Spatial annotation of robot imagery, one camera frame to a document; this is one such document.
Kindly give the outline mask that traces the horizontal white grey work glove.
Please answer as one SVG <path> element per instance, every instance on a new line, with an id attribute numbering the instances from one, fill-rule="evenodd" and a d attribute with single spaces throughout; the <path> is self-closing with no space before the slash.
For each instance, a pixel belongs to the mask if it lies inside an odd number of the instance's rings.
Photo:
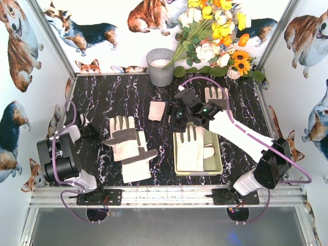
<path id="1" fill-rule="evenodd" d="M 161 121 L 166 104 L 163 101 L 151 101 L 148 119 L 151 121 Z"/>

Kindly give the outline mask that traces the pale green plastic storage basket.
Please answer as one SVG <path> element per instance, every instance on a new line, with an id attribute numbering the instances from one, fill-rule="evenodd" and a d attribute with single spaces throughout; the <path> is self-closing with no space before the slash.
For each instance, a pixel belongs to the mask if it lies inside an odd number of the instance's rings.
<path id="1" fill-rule="evenodd" d="M 174 133 L 174 168 L 178 176 L 215 176 L 223 173 L 218 136 L 203 127 L 187 126 Z"/>

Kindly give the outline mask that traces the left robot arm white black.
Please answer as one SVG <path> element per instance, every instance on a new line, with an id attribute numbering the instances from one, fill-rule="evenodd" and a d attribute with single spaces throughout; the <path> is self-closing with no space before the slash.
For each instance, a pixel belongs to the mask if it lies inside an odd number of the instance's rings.
<path id="1" fill-rule="evenodd" d="M 74 151 L 76 141 L 86 140 L 94 145 L 100 142 L 100 134 L 85 114 L 79 111 L 66 113 L 66 124 L 52 137 L 36 144 L 42 175 L 51 183 L 70 185 L 77 189 L 77 203 L 101 204 L 106 197 L 100 181 L 82 168 Z"/>

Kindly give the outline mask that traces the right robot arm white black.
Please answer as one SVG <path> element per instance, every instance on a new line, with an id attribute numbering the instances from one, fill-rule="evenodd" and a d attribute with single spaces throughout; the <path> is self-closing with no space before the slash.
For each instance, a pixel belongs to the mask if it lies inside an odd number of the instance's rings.
<path id="1" fill-rule="evenodd" d="M 175 102 L 160 102 L 155 110 L 160 128 L 171 128 L 175 133 L 186 131 L 191 124 L 224 137 L 245 151 L 257 166 L 241 175 L 233 189 L 246 196 L 262 188 L 274 189 L 291 168 L 293 160 L 289 142 L 263 136 L 235 120 L 228 110 L 229 98 L 221 90 L 221 98 L 208 97 L 205 103 L 191 89 L 175 94 Z"/>

